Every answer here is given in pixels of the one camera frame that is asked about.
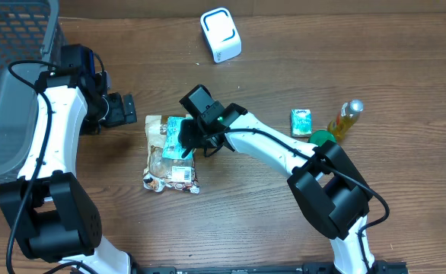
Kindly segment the green wet wipes pack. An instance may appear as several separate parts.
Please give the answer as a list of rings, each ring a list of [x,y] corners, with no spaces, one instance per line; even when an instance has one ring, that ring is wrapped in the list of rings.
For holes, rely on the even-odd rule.
[[[179,141],[181,125],[186,117],[170,116],[167,119],[167,136],[163,147],[163,158],[172,160],[189,160],[193,158],[193,152],[190,151],[185,157],[183,153],[186,151]]]

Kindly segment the brown Pantree bag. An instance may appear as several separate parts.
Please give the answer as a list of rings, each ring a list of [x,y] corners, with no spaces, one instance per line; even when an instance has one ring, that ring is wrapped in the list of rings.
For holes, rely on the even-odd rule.
[[[191,119],[189,114],[172,116]],[[145,118],[148,158],[142,179],[158,177],[173,182],[196,183],[198,185],[194,158],[189,160],[172,160],[162,157],[167,136],[167,119],[169,117],[168,115],[149,115]]]

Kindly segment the colourful snack packet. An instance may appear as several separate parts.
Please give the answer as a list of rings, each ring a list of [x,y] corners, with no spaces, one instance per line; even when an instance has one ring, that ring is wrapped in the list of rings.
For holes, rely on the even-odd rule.
[[[199,194],[200,188],[196,183],[173,182],[158,177],[146,177],[142,180],[144,188],[161,193],[166,189],[179,190],[185,193]]]

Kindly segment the green Kleenex tissue pack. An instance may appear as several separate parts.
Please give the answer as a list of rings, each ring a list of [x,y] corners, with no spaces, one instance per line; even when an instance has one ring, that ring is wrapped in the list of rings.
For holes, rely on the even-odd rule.
[[[293,109],[290,114],[291,136],[308,137],[312,133],[312,115],[307,109]]]

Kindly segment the green lid white jar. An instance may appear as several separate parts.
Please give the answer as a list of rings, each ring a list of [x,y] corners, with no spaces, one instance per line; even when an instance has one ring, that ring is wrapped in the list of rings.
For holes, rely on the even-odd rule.
[[[337,143],[335,136],[326,130],[318,130],[318,131],[312,133],[308,139],[309,143],[315,144],[317,146],[321,146],[324,143],[326,143],[327,141]]]

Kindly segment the yellow Vim dish soap bottle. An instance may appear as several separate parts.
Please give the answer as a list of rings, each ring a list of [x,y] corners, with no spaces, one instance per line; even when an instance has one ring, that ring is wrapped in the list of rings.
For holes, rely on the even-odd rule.
[[[331,133],[337,141],[343,140],[346,132],[358,121],[363,110],[364,104],[361,100],[354,99],[345,102],[336,117],[329,122],[327,131]]]

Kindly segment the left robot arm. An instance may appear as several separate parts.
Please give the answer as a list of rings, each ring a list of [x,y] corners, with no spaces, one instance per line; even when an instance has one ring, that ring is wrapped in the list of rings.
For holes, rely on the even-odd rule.
[[[102,233],[100,213],[76,177],[78,139],[101,128],[135,123],[132,96],[110,93],[106,70],[96,72],[98,54],[81,44],[61,48],[58,65],[31,83],[12,75],[37,96],[32,144],[18,177],[0,186],[0,209],[11,229],[5,255],[13,272],[13,246],[26,258],[72,266],[79,273],[136,273],[132,256]]]

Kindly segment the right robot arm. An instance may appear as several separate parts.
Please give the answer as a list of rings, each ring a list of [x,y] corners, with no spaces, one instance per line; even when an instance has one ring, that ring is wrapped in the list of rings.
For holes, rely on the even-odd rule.
[[[362,175],[335,142],[298,141],[260,122],[237,104],[223,107],[198,84],[180,104],[192,117],[179,141],[188,155],[201,148],[210,157],[226,147],[267,164],[287,179],[302,215],[330,240],[338,273],[370,273],[374,256],[365,235],[372,197]]]

